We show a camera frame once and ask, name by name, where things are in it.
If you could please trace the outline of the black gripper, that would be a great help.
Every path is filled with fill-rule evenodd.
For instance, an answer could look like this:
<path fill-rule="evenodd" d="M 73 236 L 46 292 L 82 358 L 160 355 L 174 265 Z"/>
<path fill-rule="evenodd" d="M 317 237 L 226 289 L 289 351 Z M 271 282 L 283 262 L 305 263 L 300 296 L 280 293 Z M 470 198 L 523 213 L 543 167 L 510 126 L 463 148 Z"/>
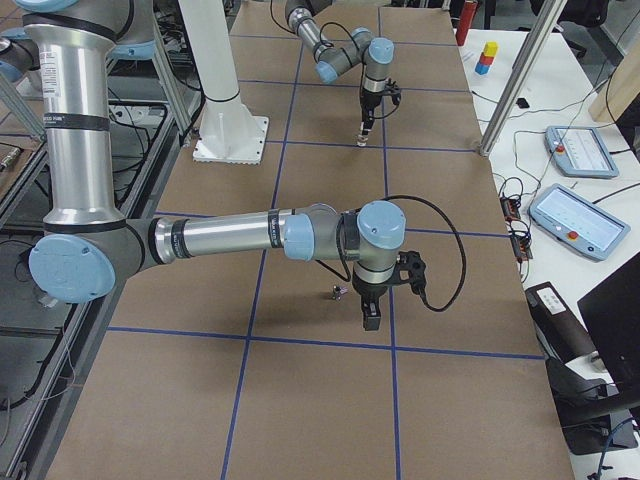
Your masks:
<path fill-rule="evenodd" d="M 382 319 L 379 299 L 387 292 L 391 284 L 388 282 L 372 284 L 363 280 L 353 280 L 352 285 L 360 295 L 364 330 L 377 331 Z"/>
<path fill-rule="evenodd" d="M 376 109 L 386 96 L 386 88 L 380 91 L 370 91 L 362 87 L 359 91 L 359 102 L 363 121 L 360 125 L 360 136 L 369 136 L 373 128 L 373 120 L 381 120 L 384 115 L 377 115 Z"/>

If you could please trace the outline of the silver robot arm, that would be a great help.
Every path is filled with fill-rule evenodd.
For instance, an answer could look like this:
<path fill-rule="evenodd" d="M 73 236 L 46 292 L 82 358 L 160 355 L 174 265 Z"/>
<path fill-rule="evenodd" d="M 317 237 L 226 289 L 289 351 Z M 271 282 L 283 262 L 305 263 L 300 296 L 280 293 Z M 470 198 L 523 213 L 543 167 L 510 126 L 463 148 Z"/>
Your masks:
<path fill-rule="evenodd" d="M 364 147 L 375 122 L 383 118 L 377 113 L 383 99 L 390 98 L 395 107 L 401 103 L 401 89 L 390 78 L 395 46 L 391 40 L 377 37 L 364 27 L 349 32 L 343 44 L 328 39 L 325 27 L 316 23 L 315 16 L 330 5 L 329 1 L 288 1 L 285 21 L 312 53 L 316 73 L 323 83 L 331 84 L 354 67 L 362 67 L 361 124 L 356 144 Z"/>
<path fill-rule="evenodd" d="M 199 255 L 283 249 L 294 260 L 355 262 L 347 273 L 361 297 L 363 327 L 379 328 L 379 299 L 400 284 L 405 216 L 376 200 L 338 213 L 316 204 L 300 209 L 205 219 L 128 220 L 115 206 L 106 60 L 154 53 L 152 1 L 14 1 L 25 11 L 27 39 L 39 53 L 51 176 L 52 209 L 45 236 L 29 257 L 31 275 L 50 296 L 86 303 L 156 265 Z M 325 84 L 361 65 L 358 146 L 377 120 L 375 109 L 396 85 L 389 78 L 394 44 L 369 29 L 334 46 L 315 15 L 332 1 L 286 1 L 284 21 L 313 54 Z M 269 120 L 253 116 L 240 97 L 221 1 L 179 1 L 202 85 L 203 118 L 194 159 L 259 163 Z"/>

